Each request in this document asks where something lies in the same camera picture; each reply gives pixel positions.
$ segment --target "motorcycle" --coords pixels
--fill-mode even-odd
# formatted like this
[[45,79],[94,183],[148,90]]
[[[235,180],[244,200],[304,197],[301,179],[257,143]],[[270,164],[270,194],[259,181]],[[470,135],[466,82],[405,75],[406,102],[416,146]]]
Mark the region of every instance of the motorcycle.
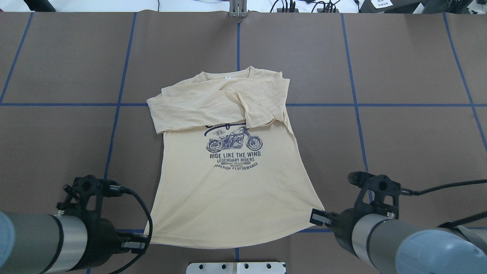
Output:
[[225,149],[241,149],[244,145],[244,137],[247,136],[246,145],[251,151],[257,151],[262,147],[262,140],[258,136],[252,136],[248,129],[243,127],[231,133],[220,136],[219,139],[210,139],[206,149],[211,153],[220,152]]

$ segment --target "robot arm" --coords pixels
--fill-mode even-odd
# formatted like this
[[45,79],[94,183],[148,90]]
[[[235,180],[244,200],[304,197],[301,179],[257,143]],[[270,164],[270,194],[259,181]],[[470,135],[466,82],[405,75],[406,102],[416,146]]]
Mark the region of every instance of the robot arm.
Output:
[[[131,251],[137,256],[119,273],[142,256],[150,243],[152,220],[142,199],[115,181],[92,175],[78,177],[57,204],[57,215],[0,212],[0,273],[40,274],[71,271],[104,264],[113,254]],[[149,219],[149,236],[117,232],[101,218],[103,197],[130,194],[136,197]],[[91,197],[96,208],[87,210]]]
[[[398,220],[400,184],[385,175],[349,174],[361,189],[354,208],[340,214],[314,209],[310,222],[326,225],[341,247],[383,274],[487,273],[487,231],[443,224],[424,229]],[[367,191],[375,199],[364,203]],[[384,203],[386,196],[393,205]]]

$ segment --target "white paper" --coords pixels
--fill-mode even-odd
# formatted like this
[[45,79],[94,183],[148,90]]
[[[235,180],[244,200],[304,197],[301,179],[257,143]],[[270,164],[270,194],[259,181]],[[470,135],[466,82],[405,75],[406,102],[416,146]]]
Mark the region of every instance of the white paper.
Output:
[[376,9],[381,9],[393,5],[391,0],[371,0],[370,2],[372,2],[372,5],[374,5]]

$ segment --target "gray tabletop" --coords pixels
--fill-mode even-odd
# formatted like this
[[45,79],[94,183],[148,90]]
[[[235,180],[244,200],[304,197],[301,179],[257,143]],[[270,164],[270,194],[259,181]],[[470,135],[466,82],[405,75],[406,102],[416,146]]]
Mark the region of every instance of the gray tabletop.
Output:
[[[151,207],[163,140],[145,100],[201,71],[250,65],[291,79],[287,109],[326,210],[353,206],[352,171],[415,190],[487,178],[487,17],[227,16],[0,13],[0,210],[53,214],[61,187],[87,174],[136,190]],[[437,226],[484,211],[486,195],[475,185],[401,197],[401,220]],[[106,199],[103,217],[118,229],[146,223],[129,196]],[[114,255],[91,273],[132,256]],[[231,250],[152,245],[126,273],[265,260],[286,262],[291,274],[378,273],[319,227]]]

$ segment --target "cream t-shirt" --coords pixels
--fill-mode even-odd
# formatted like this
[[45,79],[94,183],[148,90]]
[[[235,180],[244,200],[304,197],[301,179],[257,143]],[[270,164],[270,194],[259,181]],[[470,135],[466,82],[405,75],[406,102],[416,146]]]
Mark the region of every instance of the cream t-shirt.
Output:
[[311,226],[311,210],[324,208],[287,117],[288,84],[249,67],[201,73],[148,99],[164,134],[152,243],[235,248]]

